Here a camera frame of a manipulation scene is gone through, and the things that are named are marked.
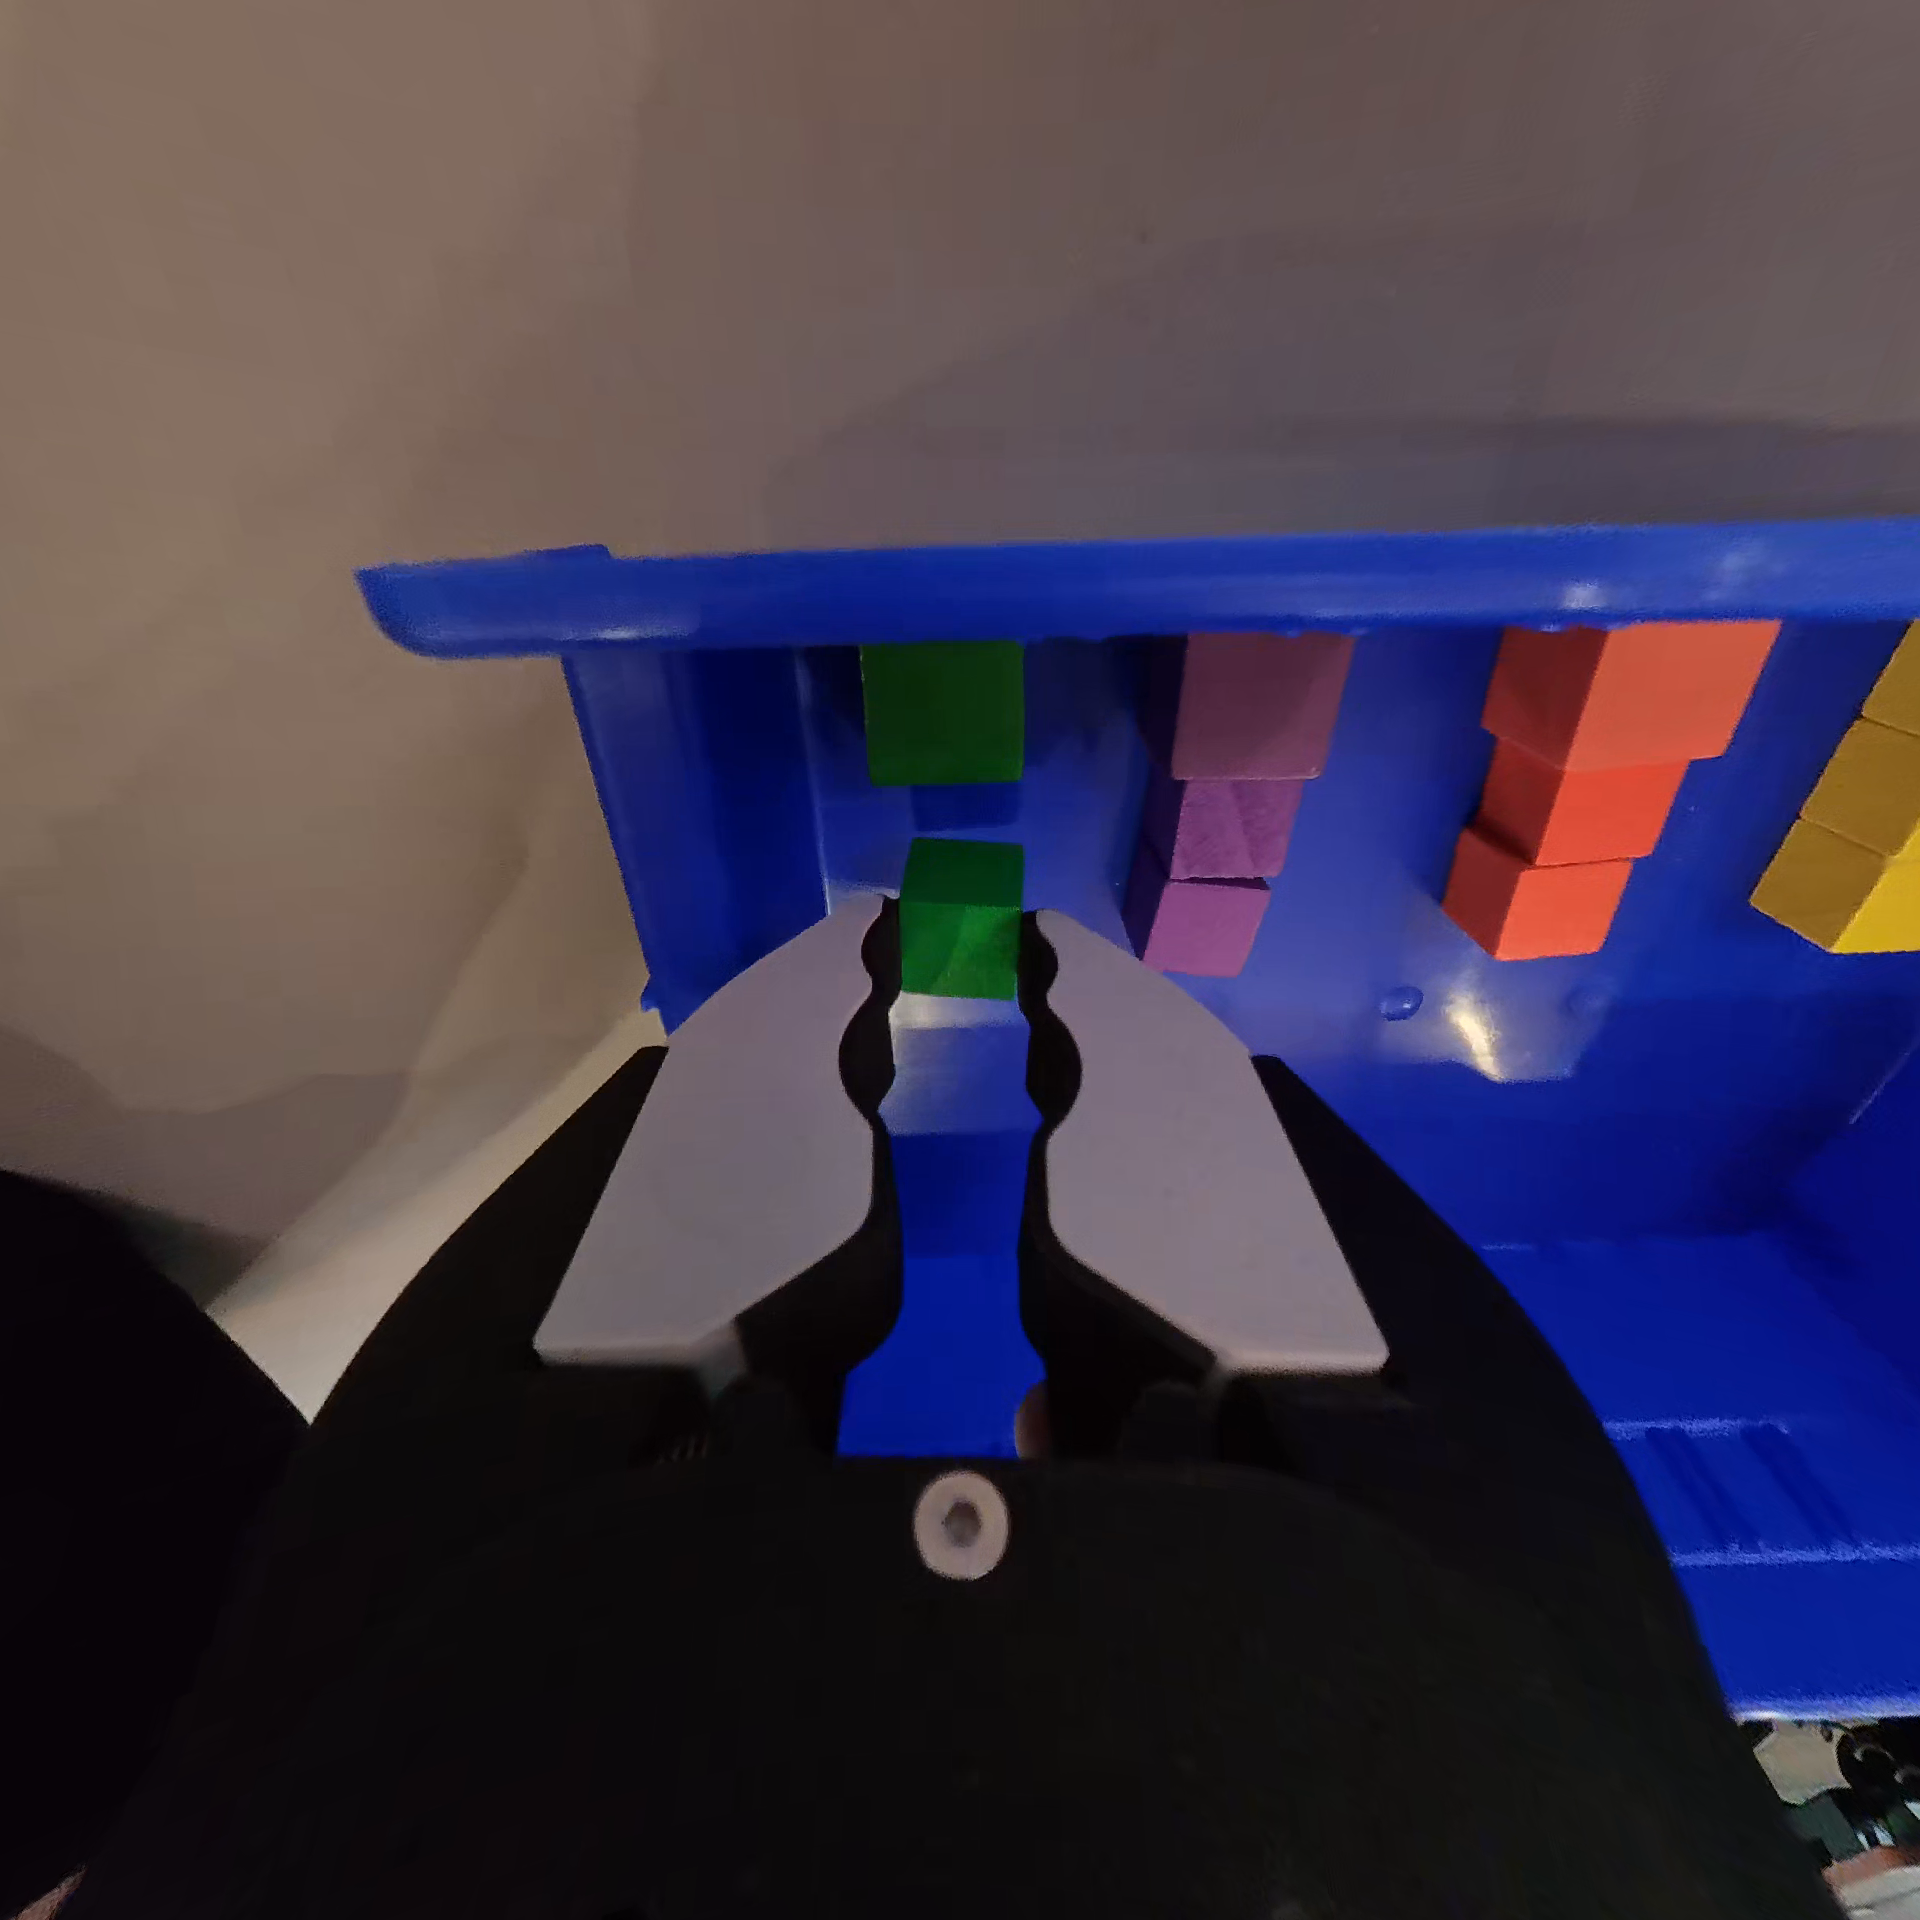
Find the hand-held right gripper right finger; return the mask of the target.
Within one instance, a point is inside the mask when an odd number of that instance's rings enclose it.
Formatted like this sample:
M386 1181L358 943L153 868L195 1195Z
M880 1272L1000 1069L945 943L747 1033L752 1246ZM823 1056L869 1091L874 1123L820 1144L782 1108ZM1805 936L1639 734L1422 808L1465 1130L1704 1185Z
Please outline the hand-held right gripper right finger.
M1235 1380L1371 1390L1384 1332L1243 1043L1057 909L1026 918L1037 1111L1020 1316L1052 1453L1116 1453L1145 1398Z

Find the purple wooden cube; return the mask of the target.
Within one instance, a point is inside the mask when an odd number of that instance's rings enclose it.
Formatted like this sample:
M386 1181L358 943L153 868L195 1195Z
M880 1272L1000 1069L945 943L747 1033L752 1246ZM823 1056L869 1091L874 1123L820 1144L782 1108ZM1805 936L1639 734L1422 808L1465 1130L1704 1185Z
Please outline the purple wooden cube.
M1168 877L1278 877L1310 779L1175 779L1149 766L1139 835Z
M1354 638L1193 634L1166 766L1175 779L1312 779L1326 770Z
M1266 877L1172 877L1144 858L1119 913L1144 967L1237 977L1258 943L1266 905Z

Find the green wooden cube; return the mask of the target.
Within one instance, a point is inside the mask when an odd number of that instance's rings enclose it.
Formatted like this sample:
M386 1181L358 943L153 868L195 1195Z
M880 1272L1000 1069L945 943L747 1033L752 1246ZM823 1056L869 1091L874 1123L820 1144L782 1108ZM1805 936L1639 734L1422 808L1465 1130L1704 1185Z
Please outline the green wooden cube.
M899 893L903 989L1014 1001L1022 882L1020 844L916 835Z
M1026 774L1020 641L858 645L874 786L1017 783Z

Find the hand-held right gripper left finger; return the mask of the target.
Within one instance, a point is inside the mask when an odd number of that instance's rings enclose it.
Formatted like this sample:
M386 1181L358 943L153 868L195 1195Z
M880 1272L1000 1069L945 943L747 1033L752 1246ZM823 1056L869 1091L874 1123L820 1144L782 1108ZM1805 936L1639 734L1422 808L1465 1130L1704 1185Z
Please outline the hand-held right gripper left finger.
M858 896L722 986L662 1050L537 1332L550 1365L773 1380L835 1451L891 1336L904 1244L881 1102L899 902Z

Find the blue plastic bin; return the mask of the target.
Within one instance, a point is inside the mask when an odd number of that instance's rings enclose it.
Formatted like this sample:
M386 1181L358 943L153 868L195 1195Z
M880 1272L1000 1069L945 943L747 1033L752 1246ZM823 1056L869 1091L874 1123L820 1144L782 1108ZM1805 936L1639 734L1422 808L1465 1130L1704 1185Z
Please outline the blue plastic bin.
M1480 1246L1623 1453L1744 1718L1916 1714L1916 952L1750 909L1916 616L1916 517L978 543L356 573L427 660L561 662L680 1030L916 835L1026 850L1122 943L1144 645L1354 638L1334 764L1243 973L1183 979ZM1597 958L1498 962L1438 893L1507 628L1775 616ZM1020 641L1026 774L874 786L858 645Z

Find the orange wooden cube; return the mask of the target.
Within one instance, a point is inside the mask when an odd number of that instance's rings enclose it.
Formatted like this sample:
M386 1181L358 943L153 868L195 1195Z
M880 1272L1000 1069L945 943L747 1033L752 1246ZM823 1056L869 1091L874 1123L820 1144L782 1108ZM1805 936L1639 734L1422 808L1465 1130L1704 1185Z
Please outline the orange wooden cube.
M1508 628L1480 723L1559 770L1719 759L1781 631L1781 619Z
M1501 962L1597 952L1618 921L1632 858L1535 864L1487 829L1464 826L1442 913Z
M1539 868L1656 851L1687 760L1570 770L1495 741L1473 826Z

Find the person's black clothing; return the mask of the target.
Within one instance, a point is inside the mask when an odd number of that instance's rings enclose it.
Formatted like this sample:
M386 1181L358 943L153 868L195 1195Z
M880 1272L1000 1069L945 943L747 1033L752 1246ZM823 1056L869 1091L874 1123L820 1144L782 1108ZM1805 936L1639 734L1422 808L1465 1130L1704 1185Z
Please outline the person's black clothing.
M304 1428L110 1213L5 1171L5 1912L153 1763Z

